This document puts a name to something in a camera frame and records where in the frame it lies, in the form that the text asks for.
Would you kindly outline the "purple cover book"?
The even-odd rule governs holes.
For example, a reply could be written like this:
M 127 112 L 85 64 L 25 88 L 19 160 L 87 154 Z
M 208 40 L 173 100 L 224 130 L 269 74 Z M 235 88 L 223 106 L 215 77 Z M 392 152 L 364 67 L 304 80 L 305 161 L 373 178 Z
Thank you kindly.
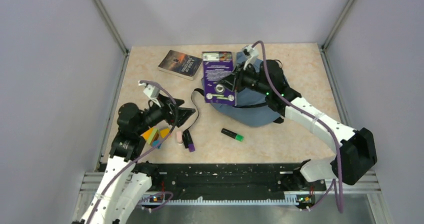
M 227 88 L 220 80 L 234 70 L 234 55 L 231 51 L 202 52 L 204 101 L 209 104 L 235 106 L 236 93 Z

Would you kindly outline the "dark sunset cover book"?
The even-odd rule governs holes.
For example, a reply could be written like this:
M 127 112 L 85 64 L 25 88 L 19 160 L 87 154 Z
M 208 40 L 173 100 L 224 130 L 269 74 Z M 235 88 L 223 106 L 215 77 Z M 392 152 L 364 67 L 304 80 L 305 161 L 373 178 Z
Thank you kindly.
M 158 70 L 190 81 L 196 78 L 202 59 L 179 51 L 169 50 L 158 65 Z

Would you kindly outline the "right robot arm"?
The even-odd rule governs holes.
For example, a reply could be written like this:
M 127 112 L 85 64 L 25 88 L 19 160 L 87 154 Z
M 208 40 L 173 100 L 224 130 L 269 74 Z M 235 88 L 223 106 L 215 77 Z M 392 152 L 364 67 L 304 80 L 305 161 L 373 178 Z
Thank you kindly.
M 293 184 L 299 190 L 307 190 L 313 182 L 322 179 L 338 179 L 353 186 L 377 163 L 373 133 L 365 127 L 357 130 L 344 125 L 312 106 L 290 87 L 276 60 L 263 61 L 258 69 L 252 64 L 237 65 L 218 84 L 229 91 L 249 89 L 263 94 L 272 111 L 300 124 L 334 148 L 334 157 L 301 164 L 299 173 L 293 176 Z

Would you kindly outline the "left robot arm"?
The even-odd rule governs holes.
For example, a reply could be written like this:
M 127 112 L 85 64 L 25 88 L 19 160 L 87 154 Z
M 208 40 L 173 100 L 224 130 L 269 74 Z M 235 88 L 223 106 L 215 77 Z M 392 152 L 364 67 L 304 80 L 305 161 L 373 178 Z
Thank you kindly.
M 162 121 L 172 128 L 182 126 L 196 111 L 182 107 L 184 100 L 162 94 L 158 102 L 148 102 L 146 109 L 132 102 L 118 110 L 118 131 L 112 141 L 108 161 L 92 201 L 76 224 L 125 224 L 131 213 L 149 190 L 160 186 L 157 166 L 138 158 L 146 140 L 143 134 Z

